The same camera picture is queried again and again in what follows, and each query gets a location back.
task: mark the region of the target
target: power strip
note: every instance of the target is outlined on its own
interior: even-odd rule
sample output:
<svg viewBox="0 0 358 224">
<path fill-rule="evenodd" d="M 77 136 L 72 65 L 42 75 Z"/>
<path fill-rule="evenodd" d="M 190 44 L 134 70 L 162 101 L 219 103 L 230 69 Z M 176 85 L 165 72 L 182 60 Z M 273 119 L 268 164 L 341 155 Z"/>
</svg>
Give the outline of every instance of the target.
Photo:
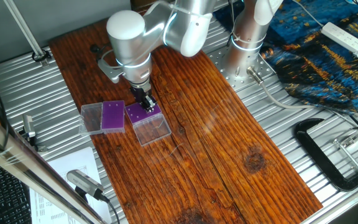
<svg viewBox="0 0 358 224">
<path fill-rule="evenodd" d="M 321 29 L 321 33 L 352 53 L 358 52 L 358 39 L 333 23 L 328 22 Z"/>
</svg>

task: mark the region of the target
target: keyboard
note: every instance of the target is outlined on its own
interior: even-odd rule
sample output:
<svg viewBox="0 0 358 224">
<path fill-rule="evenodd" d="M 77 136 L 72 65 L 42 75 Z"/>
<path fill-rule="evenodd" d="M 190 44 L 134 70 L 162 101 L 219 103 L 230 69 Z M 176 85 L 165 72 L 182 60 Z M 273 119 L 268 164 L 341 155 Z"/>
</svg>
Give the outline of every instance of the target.
<svg viewBox="0 0 358 224">
<path fill-rule="evenodd" d="M 1 167 L 0 223 L 31 224 L 28 187 Z"/>
</svg>

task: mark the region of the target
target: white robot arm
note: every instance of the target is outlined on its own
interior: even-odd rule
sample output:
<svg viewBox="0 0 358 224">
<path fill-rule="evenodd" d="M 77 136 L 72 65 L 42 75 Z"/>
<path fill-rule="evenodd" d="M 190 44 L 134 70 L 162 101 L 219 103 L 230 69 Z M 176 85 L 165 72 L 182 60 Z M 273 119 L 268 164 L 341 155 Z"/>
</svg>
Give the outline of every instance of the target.
<svg viewBox="0 0 358 224">
<path fill-rule="evenodd" d="M 239 71 L 256 63 L 267 27 L 283 0 L 246 0 L 246 8 L 234 26 L 228 70 Z M 147 112 L 157 103 L 151 95 L 150 53 L 167 45 L 192 57 L 205 43 L 216 0 L 157 1 L 142 17 L 134 11 L 120 11 L 110 17 L 107 31 L 117 67 L 99 60 L 100 69 L 114 82 L 122 75 L 131 84 L 136 101 Z"/>
</svg>

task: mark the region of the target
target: purple square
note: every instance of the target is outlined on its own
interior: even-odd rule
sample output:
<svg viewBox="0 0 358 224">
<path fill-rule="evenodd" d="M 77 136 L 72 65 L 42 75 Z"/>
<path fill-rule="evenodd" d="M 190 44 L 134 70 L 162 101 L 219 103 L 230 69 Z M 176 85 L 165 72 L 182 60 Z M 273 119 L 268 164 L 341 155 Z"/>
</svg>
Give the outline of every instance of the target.
<svg viewBox="0 0 358 224">
<path fill-rule="evenodd" d="M 125 107 L 125 110 L 127 111 L 128 117 L 131 120 L 132 124 L 135 124 L 139 121 L 143 121 L 147 118 L 153 117 L 161 113 L 159 105 L 154 106 L 153 112 L 146 113 L 146 111 L 138 103 L 134 103 L 133 105 Z"/>
<path fill-rule="evenodd" d="M 124 101 L 103 102 L 102 129 L 124 127 Z"/>
</svg>

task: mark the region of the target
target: transparent container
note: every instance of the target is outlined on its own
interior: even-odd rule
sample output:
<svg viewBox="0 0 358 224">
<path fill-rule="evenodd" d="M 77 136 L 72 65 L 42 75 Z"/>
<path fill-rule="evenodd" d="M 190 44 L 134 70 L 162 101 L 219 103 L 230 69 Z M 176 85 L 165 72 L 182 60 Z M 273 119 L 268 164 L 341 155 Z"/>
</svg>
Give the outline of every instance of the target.
<svg viewBox="0 0 358 224">
<path fill-rule="evenodd" d="M 171 129 L 158 105 L 151 113 L 146 113 L 138 103 L 127 106 L 125 110 L 141 146 L 171 135 Z"/>
<path fill-rule="evenodd" d="M 82 136 L 103 133 L 102 122 L 102 103 L 93 103 L 81 107 L 80 130 Z"/>
<path fill-rule="evenodd" d="M 81 107 L 80 130 L 82 136 L 124 133 L 124 101 L 105 101 Z"/>
</svg>

